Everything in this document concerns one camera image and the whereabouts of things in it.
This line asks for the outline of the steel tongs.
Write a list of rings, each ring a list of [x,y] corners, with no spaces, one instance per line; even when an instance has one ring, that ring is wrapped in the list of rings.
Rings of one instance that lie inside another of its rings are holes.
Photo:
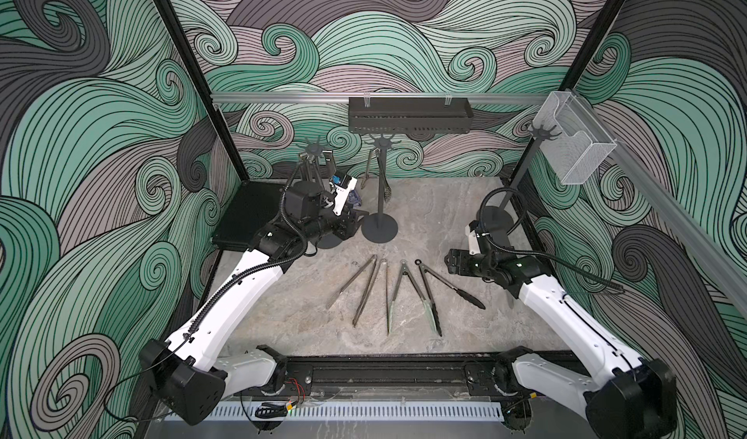
[[[333,307],[333,305],[336,303],[336,301],[340,298],[342,294],[346,292],[346,289],[350,287],[353,282],[372,264],[376,264],[377,260],[379,259],[379,256],[377,254],[373,254],[364,264],[362,264],[355,272],[354,274],[338,289],[333,293],[333,296],[328,301],[326,305],[326,309],[329,310]]]
[[[327,167],[328,178],[332,178],[337,172],[337,163],[332,149],[324,149],[322,151]]]
[[[302,181],[311,182],[312,178],[311,178],[309,156],[306,153],[299,154],[299,166],[300,166]]]
[[[379,159],[380,156],[381,156],[380,149],[372,149],[369,151],[364,174],[358,182],[361,189],[364,189],[366,187],[368,180],[371,178],[371,166],[372,166],[373,160]],[[385,202],[389,202],[392,197],[392,189],[386,177],[383,177],[383,187],[384,187],[383,200]]]
[[[379,276],[379,273],[381,272],[381,269],[384,266],[388,265],[388,261],[385,258],[379,259],[377,256],[373,257],[373,271],[367,281],[367,285],[364,289],[363,295],[361,297],[361,300],[359,302],[359,305],[356,309],[356,312],[354,314],[353,320],[352,320],[352,326],[357,327],[361,316],[363,316],[363,312],[365,311],[367,304],[371,298],[371,295],[374,290],[375,282],[377,281],[377,277]]]

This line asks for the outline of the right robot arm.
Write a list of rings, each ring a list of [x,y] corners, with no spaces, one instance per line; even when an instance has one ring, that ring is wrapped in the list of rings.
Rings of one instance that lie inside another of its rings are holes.
[[[548,262],[560,258],[517,250],[510,234],[521,224],[500,222],[490,200],[523,198],[511,187],[496,188],[482,199],[466,227],[466,250],[445,256],[449,273],[495,283],[548,324],[585,368],[579,373],[524,347],[496,362],[498,390],[525,402],[542,394],[586,420],[599,438],[661,438],[677,427],[676,376],[660,359],[649,360],[597,322],[565,290]]]

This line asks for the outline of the grey utensil stand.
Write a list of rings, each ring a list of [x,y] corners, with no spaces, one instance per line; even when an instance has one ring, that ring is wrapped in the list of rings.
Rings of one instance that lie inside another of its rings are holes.
[[[303,193],[301,212],[302,221],[308,221],[317,217],[320,219],[321,213],[326,209],[333,209],[334,194],[331,186],[331,179],[328,178],[327,167],[322,151],[331,149],[324,147],[320,139],[316,142],[305,140],[307,145],[301,153],[309,156],[311,169],[311,182],[301,181],[297,184],[301,193]]]
[[[377,212],[367,215],[362,220],[363,236],[372,243],[386,244],[398,234],[398,223],[394,217],[384,212],[385,181],[387,171],[387,154],[392,147],[392,138],[381,134],[373,139],[373,146],[379,150],[377,164],[379,164],[379,194],[377,194]]]
[[[510,235],[517,229],[517,227],[519,227],[519,225],[523,224],[523,221],[526,219],[526,211],[524,209],[524,203],[526,200],[523,193],[519,190],[519,185],[521,184],[531,161],[539,151],[541,143],[544,141],[553,141],[562,133],[562,130],[556,124],[553,126],[545,126],[544,124],[539,127],[531,126],[528,128],[528,131],[532,135],[532,140],[529,142],[521,159],[519,159],[519,163],[517,163],[517,167],[515,167],[515,171],[511,176],[510,184],[491,190],[488,192],[488,195],[484,197],[482,203],[480,203],[477,213],[477,221],[482,236],[486,236],[493,231],[498,230],[504,230],[507,235]],[[498,193],[505,194],[501,205],[498,207],[488,207],[487,202]],[[511,217],[505,209],[513,198],[517,198],[517,203],[521,206],[519,208],[519,215],[517,216],[517,220],[508,229],[505,229],[507,226],[507,220]]]

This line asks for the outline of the black tongs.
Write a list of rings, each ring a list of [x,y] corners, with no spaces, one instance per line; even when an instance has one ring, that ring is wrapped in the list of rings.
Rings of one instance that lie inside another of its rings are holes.
[[[460,289],[456,285],[454,285],[452,282],[450,282],[448,279],[446,279],[441,274],[437,273],[435,270],[433,270],[430,266],[425,264],[421,259],[417,259],[414,264],[416,264],[416,267],[420,273],[421,279],[423,281],[423,286],[425,288],[425,292],[427,295],[428,302],[430,303],[430,316],[432,318],[433,322],[433,328],[435,328],[436,334],[439,337],[443,336],[443,330],[440,322],[440,317],[438,313],[438,307],[436,305],[436,301],[433,296],[433,292],[431,291],[430,283],[428,281],[428,277],[432,276],[434,279],[436,279],[438,282],[445,285],[448,289],[455,292],[460,298],[467,301],[471,305],[475,306],[476,308],[480,310],[485,310],[486,305],[480,301],[475,295],[472,295],[468,291],[464,289]]]

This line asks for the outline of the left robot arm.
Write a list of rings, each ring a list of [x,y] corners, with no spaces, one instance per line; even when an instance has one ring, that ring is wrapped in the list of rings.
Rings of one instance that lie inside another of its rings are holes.
[[[303,194],[295,187],[280,196],[277,214],[255,230],[233,273],[188,322],[165,341],[141,349],[142,374],[158,400],[188,425],[205,420],[226,397],[247,388],[281,389],[280,353],[258,348],[220,359],[235,328],[260,297],[301,257],[328,235],[341,241],[357,231],[349,192]]]

